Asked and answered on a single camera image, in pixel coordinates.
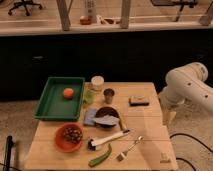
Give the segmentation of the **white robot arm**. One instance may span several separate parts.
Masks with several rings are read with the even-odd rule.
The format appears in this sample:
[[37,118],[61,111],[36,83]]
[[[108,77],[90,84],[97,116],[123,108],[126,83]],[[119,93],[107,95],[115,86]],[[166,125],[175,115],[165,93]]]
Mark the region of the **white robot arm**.
[[174,68],[166,74],[166,86],[158,94],[164,125],[171,123],[176,116],[175,108],[185,100],[191,100],[213,115],[213,88],[205,84],[207,78],[208,70],[200,62]]

